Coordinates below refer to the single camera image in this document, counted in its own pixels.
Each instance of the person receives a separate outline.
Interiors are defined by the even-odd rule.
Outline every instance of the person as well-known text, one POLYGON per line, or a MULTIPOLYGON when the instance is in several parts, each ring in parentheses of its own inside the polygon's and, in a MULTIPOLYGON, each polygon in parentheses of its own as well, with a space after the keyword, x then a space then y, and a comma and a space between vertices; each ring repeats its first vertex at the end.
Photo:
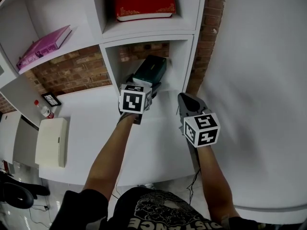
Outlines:
POLYGON ((67 191, 50 229, 202 230, 258 229, 240 218, 230 187, 210 146, 198 148, 203 193, 212 220, 170 192, 135 187, 117 201, 107 220, 108 202, 116 186, 126 144, 137 115, 126 115, 95 159, 83 190, 67 191))

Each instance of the white wall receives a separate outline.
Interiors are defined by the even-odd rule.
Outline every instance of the white wall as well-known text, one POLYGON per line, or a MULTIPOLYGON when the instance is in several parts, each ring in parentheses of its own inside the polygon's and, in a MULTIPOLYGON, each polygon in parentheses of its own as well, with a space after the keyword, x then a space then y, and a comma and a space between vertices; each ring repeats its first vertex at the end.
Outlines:
POLYGON ((199 97, 234 203, 307 205, 307 0, 227 0, 199 97))

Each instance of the white appliance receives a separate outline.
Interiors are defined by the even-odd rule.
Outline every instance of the white appliance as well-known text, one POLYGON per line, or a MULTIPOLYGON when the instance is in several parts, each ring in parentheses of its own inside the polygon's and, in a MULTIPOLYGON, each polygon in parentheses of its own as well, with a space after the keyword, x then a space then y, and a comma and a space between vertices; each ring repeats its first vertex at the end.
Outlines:
POLYGON ((64 118, 42 120, 36 144, 35 163, 65 167, 67 121, 64 118))

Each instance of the brick wall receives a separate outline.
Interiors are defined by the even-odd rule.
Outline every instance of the brick wall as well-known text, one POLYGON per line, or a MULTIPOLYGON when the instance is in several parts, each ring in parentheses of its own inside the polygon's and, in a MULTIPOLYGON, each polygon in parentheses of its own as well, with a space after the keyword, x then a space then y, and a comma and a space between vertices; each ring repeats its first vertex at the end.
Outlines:
MULTIPOLYGON (((223 15, 224 0, 205 0, 201 33, 187 92, 196 95, 203 81, 214 49, 223 15)), ((121 61, 145 59, 149 54, 168 57, 169 43, 141 43, 122 46, 121 61)), ((99 46, 83 48, 41 64, 25 73, 40 94, 52 91, 55 95, 110 85, 99 46)), ((0 95, 0 111, 14 108, 0 95)))

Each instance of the small picture frame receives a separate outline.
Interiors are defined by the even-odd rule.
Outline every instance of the small picture frame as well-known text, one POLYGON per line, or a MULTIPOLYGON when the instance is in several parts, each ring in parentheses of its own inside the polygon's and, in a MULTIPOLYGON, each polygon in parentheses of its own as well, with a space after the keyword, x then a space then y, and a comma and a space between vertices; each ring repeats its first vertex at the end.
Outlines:
POLYGON ((57 97, 55 97, 52 92, 42 94, 42 97, 45 99, 46 102, 48 102, 50 106, 62 105, 62 103, 57 99, 57 97))

